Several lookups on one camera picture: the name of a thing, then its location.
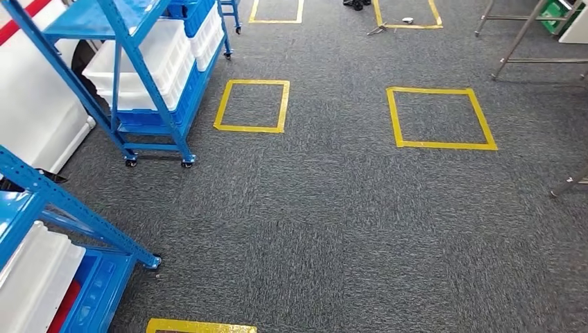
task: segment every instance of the yellow tape square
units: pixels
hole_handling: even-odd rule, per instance
[[[257,333],[257,327],[199,321],[177,321],[163,318],[150,319],[146,333],[157,333],[158,331],[178,333]]]
[[[279,105],[279,114],[277,116],[276,127],[266,126],[234,126],[223,125],[223,116],[227,109],[227,103],[231,94],[233,85],[282,85],[282,101]],[[284,123],[286,122],[286,109],[288,108],[288,98],[290,96],[290,81],[286,80],[241,80],[234,79],[227,82],[223,98],[220,100],[218,112],[214,120],[214,127],[218,130],[231,130],[236,132],[263,132],[263,133],[283,133]]]
[[[437,10],[437,6],[435,6],[434,0],[429,0],[429,7],[431,8],[431,12],[435,17],[435,24],[431,25],[417,25],[417,24],[384,24],[382,20],[382,12],[380,10],[380,2],[379,0],[372,0],[372,4],[374,5],[374,12],[376,13],[376,22],[378,26],[385,26],[386,28],[398,28],[398,29],[441,29],[443,28],[443,24],[441,22],[441,17],[439,16],[439,11]]]
[[[396,107],[396,101],[394,100],[394,92],[412,92],[416,94],[458,94],[467,95],[469,101],[474,107],[474,112],[482,128],[482,133],[486,139],[485,144],[468,144],[461,142],[426,142],[426,141],[406,141],[402,139],[402,131],[400,131],[400,119],[398,117],[398,109]],[[486,118],[482,113],[482,108],[478,99],[474,94],[474,91],[470,88],[467,89],[423,89],[423,88],[405,88],[405,87],[389,87],[386,89],[388,95],[388,103],[390,104],[390,117],[392,118],[392,129],[394,130],[394,139],[397,147],[417,147],[417,148],[448,148],[448,149],[477,149],[482,151],[497,151],[498,147],[490,127],[486,123]]]
[[[279,19],[255,19],[257,15],[257,7],[259,0],[253,0],[253,8],[251,8],[251,15],[249,16],[249,23],[302,23],[302,9],[304,7],[304,0],[298,0],[298,10],[296,12],[296,19],[279,20]]]

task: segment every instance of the black shoe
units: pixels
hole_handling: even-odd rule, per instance
[[[343,5],[344,6],[351,6],[355,10],[362,10],[363,9],[363,5],[361,4],[361,2],[359,0],[344,0]]]

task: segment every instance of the white plastic crate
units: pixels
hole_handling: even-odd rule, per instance
[[[3,332],[45,332],[84,254],[36,221],[0,273]]]
[[[196,57],[198,71],[205,71],[208,68],[210,60],[212,60],[218,44],[224,36],[221,17],[218,16],[216,6],[215,3],[196,36],[190,39],[192,54]]]
[[[196,57],[198,71],[205,71],[206,68],[208,68],[210,60],[214,57],[214,53],[218,49],[218,44],[221,43],[224,35],[225,32],[223,31],[223,26],[219,24],[215,28],[214,33],[207,40],[206,45],[200,47],[198,50],[192,49],[192,53],[196,52],[194,56]]]
[[[139,46],[147,68],[160,91],[175,79],[174,72],[184,60],[182,56],[186,46],[189,46],[189,39],[184,33],[184,23],[179,19],[158,20]],[[115,42],[106,41],[83,72],[100,92],[112,91],[114,49]],[[119,93],[146,91],[124,50],[121,54],[120,72]]]
[[[199,49],[206,45],[209,37],[214,33],[215,28],[218,24],[221,24],[221,16],[218,15],[218,4],[215,2],[208,14],[204,18],[202,25],[194,37],[190,38],[192,49]]]
[[[174,68],[173,72],[171,73],[173,75],[173,79],[170,80],[166,86],[159,89],[159,92],[162,95],[168,110],[170,111],[174,111],[178,106],[178,102],[180,101],[180,97],[182,96],[182,92],[184,91],[184,87],[188,81],[188,77],[190,76],[190,71],[194,66],[194,55],[192,55],[192,52],[190,52],[190,48],[188,46],[184,48],[181,59],[182,61],[178,63],[176,68]],[[108,102],[108,105],[112,107],[112,90],[99,90],[98,94],[102,96],[102,98]],[[119,92],[118,109],[156,110],[157,108],[155,107],[155,104],[153,103],[153,100],[151,99],[151,96],[149,96],[147,90],[143,89],[141,92]]]

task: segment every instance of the caster wheel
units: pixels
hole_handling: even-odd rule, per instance
[[[154,256],[156,256],[157,258],[159,258],[159,264],[157,265],[157,267],[153,268],[153,267],[147,267],[144,266],[145,268],[147,268],[148,270],[152,271],[152,272],[158,272],[159,269],[162,267],[162,256],[159,253],[153,253]]]
[[[134,168],[137,166],[137,160],[125,160],[125,166],[128,168]]]

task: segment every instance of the blue shelving cart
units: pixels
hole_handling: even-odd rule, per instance
[[[222,6],[231,6],[232,12],[223,11],[225,16],[233,16],[235,18],[235,32],[241,34],[241,21],[239,21],[239,2],[241,0],[220,0]]]
[[[55,70],[63,77],[68,86],[76,93],[96,122],[111,137],[112,141],[123,153],[128,167],[137,165],[135,150],[178,151],[182,156],[183,167],[189,168],[193,165],[196,156],[190,151],[186,137],[198,111],[198,106],[222,45],[225,46],[224,56],[228,60],[232,54],[223,19],[221,0],[214,1],[218,1],[218,14],[222,19],[224,36],[208,68],[204,72],[199,72],[195,65],[191,70],[176,110],[168,110],[139,51],[141,41],[147,36],[153,24],[167,11],[171,0],[77,0],[44,31],[36,27],[17,0],[0,1],[23,32],[27,34]],[[191,0],[190,3],[198,4],[201,1],[207,0]],[[55,42],[60,39],[116,41],[113,103],[110,116],[104,113],[98,102],[62,61],[57,49],[54,47]],[[159,121],[155,125],[153,123],[128,124],[120,121],[116,100],[122,50],[126,52],[157,108],[156,110],[132,110],[132,112],[143,116],[145,114],[158,114]],[[172,138],[173,143],[132,142],[127,135],[167,136]]]
[[[37,219],[102,241],[108,247],[85,246],[74,276],[80,293],[60,332],[106,332],[137,262],[156,269],[161,258],[93,213],[0,145],[0,271]]]

